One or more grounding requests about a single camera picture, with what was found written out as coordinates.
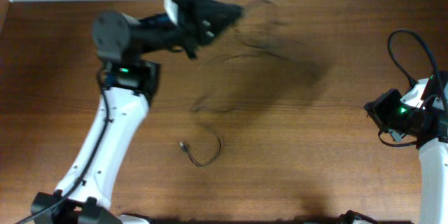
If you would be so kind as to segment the black USB cable thick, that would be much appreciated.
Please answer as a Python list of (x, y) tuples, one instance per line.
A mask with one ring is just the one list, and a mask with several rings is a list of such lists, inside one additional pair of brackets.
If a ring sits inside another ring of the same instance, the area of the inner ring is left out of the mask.
[(197, 68), (204, 79), (193, 113), (261, 111), (289, 103), (311, 106), (328, 70), (305, 41), (283, 34), (289, 23), (270, 0), (244, 6), (244, 15), (204, 51)]

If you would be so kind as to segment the black USB cable thin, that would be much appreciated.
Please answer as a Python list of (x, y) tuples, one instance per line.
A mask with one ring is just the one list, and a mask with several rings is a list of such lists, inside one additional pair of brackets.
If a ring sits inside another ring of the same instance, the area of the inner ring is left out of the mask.
[(216, 161), (223, 150), (220, 134), (210, 125), (197, 123), (192, 136), (178, 143), (182, 152), (196, 167), (205, 167)]

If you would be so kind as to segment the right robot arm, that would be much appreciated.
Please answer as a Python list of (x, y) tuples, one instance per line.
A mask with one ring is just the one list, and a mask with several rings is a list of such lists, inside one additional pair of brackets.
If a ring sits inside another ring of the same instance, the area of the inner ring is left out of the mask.
[(420, 79), (402, 95), (390, 89), (364, 105), (367, 116), (396, 148), (415, 146), (421, 165), (420, 223), (447, 222), (447, 72)]

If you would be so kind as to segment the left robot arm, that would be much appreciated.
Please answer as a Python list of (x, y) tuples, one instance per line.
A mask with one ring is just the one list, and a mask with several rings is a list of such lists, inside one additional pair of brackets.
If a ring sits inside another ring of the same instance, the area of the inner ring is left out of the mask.
[(101, 67), (94, 122), (72, 166), (48, 194), (31, 204), (27, 222), (149, 223), (150, 218), (111, 213), (111, 196), (127, 149), (149, 114), (161, 66), (143, 55), (159, 50), (185, 52), (210, 45), (240, 19), (241, 6), (215, 0), (176, 0), (174, 13), (135, 18), (114, 10), (101, 13), (92, 38)]

